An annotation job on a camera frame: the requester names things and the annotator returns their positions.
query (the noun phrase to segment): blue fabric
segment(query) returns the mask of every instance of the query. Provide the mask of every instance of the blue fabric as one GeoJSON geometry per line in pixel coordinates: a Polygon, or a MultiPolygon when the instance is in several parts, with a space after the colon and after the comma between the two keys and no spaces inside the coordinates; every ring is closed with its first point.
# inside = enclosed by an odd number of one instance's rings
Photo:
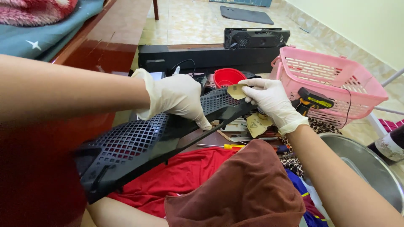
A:
{"type": "Polygon", "coordinates": [[[310,195],[308,194],[306,186],[304,186],[304,184],[300,180],[300,178],[296,174],[294,174],[292,171],[290,171],[289,169],[285,169],[285,170],[286,170],[286,173],[288,174],[289,179],[292,181],[293,186],[300,192],[300,194],[301,195],[307,194],[303,197],[303,200],[304,200],[304,203],[306,206],[306,212],[303,214],[303,217],[307,223],[307,226],[308,227],[328,227],[327,222],[321,220],[321,219],[324,219],[324,217],[314,206],[314,203],[311,200],[310,195]]]}
{"type": "Polygon", "coordinates": [[[71,40],[87,19],[101,12],[103,2],[104,0],[78,0],[74,11],[53,25],[0,25],[0,53],[49,61],[71,40]]]}

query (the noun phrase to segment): metal bowl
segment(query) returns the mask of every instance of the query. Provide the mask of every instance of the metal bowl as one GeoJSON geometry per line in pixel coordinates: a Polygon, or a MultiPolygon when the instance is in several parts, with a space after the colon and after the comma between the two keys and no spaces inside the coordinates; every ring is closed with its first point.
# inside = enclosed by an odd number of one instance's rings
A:
{"type": "Polygon", "coordinates": [[[364,145],[335,133],[320,138],[354,171],[404,215],[404,194],[400,181],[388,165],[364,145]]]}

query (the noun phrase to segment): black electric wire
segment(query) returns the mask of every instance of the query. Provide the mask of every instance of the black electric wire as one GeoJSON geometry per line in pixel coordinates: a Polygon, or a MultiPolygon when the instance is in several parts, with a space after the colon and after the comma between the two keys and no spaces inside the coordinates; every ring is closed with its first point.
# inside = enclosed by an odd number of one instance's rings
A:
{"type": "MultiPolygon", "coordinates": [[[[325,83],[329,83],[331,86],[336,87],[336,88],[342,88],[342,87],[338,87],[338,86],[332,85],[332,84],[330,83],[330,81],[326,81],[326,82],[324,82],[323,84],[325,84],[325,83]]],[[[348,112],[347,112],[347,118],[345,119],[345,124],[344,124],[341,128],[343,128],[343,127],[347,124],[347,122],[348,122],[348,114],[349,114],[349,110],[351,109],[351,104],[352,104],[352,94],[351,94],[351,91],[348,90],[348,89],[346,89],[346,88],[342,88],[342,89],[347,90],[348,93],[349,93],[349,107],[348,107],[348,112]]]]}
{"type": "Polygon", "coordinates": [[[179,66],[181,63],[186,62],[186,61],[192,61],[192,62],[194,63],[194,71],[192,72],[192,76],[195,76],[196,64],[195,64],[195,62],[194,62],[192,59],[187,59],[187,60],[184,60],[184,61],[182,61],[182,62],[180,62],[180,63],[174,65],[174,67],[172,67],[172,68],[170,69],[170,71],[173,70],[175,67],[179,66]]]}

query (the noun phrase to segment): brown cloth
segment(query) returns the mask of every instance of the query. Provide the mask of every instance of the brown cloth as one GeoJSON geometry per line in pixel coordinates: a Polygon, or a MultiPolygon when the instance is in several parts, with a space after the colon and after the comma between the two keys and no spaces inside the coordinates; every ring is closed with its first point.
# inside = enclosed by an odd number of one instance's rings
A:
{"type": "Polygon", "coordinates": [[[167,196],[170,227],[297,227],[305,212],[274,149],[252,140],[195,191],[167,196]]]}

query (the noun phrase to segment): white latex glove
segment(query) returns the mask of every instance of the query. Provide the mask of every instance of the white latex glove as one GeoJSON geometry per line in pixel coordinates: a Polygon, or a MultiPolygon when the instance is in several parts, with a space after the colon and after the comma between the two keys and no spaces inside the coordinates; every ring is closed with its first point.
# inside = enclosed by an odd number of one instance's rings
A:
{"type": "Polygon", "coordinates": [[[133,111],[142,120],[149,120],[156,114],[167,112],[194,120],[203,130],[210,130],[208,119],[200,104],[201,85],[189,75],[177,74],[161,80],[153,77],[144,69],[137,69],[132,77],[145,81],[150,96],[150,109],[133,111]]]}
{"type": "Polygon", "coordinates": [[[303,117],[292,107],[280,80],[256,78],[241,80],[238,83],[254,86],[242,87],[247,95],[245,101],[258,104],[262,111],[274,120],[281,135],[295,131],[301,124],[309,125],[308,118],[303,117]]]}

